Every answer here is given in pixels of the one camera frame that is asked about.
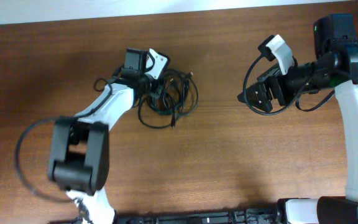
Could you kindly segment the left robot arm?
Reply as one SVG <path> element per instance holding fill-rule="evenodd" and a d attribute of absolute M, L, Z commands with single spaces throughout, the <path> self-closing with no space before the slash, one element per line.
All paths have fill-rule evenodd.
<path fill-rule="evenodd" d="M 116 212 L 104 188 L 109 172 L 109 132 L 169 63 L 167 55 L 154 49 L 128 49 L 124 64 L 89 107 L 56 120 L 48 178 L 75 203 L 80 223 L 114 222 Z"/>

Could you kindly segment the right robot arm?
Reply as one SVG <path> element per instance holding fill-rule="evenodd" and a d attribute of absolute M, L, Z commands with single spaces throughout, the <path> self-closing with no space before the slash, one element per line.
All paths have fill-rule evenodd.
<path fill-rule="evenodd" d="M 358 38 L 351 14 L 331 14 L 313 25 L 316 60 L 300 64 L 279 35 L 260 45 L 260 58 L 272 62 L 255 83 L 243 83 L 237 99 L 253 112 L 273 116 L 298 106 L 304 94 L 329 90 L 344 125 L 347 183 L 343 196 L 282 198 L 275 208 L 249 209 L 247 223 L 358 223 Z"/>

